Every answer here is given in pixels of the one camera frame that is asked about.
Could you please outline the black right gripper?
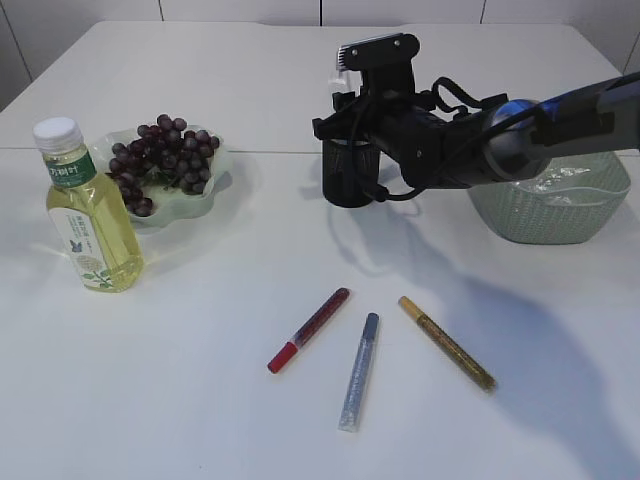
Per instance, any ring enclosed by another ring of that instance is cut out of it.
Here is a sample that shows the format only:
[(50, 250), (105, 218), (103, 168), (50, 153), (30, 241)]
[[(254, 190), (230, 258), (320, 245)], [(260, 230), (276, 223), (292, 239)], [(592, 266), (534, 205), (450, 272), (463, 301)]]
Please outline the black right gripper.
[[(335, 93), (335, 112), (312, 122), (317, 139), (374, 145), (400, 167), (415, 190), (466, 189), (496, 180), (484, 159), (480, 135), (498, 96), (477, 100), (447, 77), (417, 92), (408, 64), (420, 50), (413, 34), (395, 33), (342, 45), (339, 72), (361, 73), (358, 93)], [(365, 190), (378, 189), (359, 176)]]

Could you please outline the blue black right robot arm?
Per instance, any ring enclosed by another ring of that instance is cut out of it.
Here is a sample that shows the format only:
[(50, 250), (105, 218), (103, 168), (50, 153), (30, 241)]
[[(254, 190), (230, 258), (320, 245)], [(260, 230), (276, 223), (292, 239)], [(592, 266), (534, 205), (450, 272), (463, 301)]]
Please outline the blue black right robot arm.
[(337, 93), (334, 113), (312, 122), (321, 141), (362, 141), (400, 167), (410, 186), (392, 194), (346, 164), (374, 200), (409, 200), (427, 189), (468, 189), (541, 174), (554, 158), (636, 148), (639, 76), (595, 83), (534, 102), (505, 94), (475, 99), (447, 77), (417, 91), (412, 60), (420, 43), (397, 33), (341, 46), (340, 72), (361, 75), (359, 92)]

